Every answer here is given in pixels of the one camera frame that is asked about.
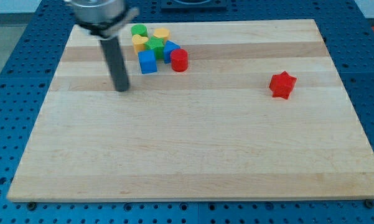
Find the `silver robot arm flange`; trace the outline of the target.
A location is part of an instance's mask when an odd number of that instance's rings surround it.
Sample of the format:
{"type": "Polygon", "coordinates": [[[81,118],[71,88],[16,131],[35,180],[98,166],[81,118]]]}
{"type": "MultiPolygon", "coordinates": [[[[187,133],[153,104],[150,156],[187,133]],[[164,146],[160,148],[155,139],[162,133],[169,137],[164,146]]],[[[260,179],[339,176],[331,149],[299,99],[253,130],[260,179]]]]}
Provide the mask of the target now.
{"type": "Polygon", "coordinates": [[[100,40],[117,37],[121,29],[140,13],[125,0],[66,0],[76,24],[88,35],[100,40]]]}

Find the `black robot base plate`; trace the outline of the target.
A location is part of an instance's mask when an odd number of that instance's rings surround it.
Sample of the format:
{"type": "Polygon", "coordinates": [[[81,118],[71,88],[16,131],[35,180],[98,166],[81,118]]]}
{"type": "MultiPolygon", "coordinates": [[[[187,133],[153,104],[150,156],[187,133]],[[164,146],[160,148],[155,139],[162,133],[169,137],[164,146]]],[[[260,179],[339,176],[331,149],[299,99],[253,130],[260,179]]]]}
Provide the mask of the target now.
{"type": "Polygon", "coordinates": [[[160,0],[162,11],[176,9],[226,9],[228,0],[160,0]]]}

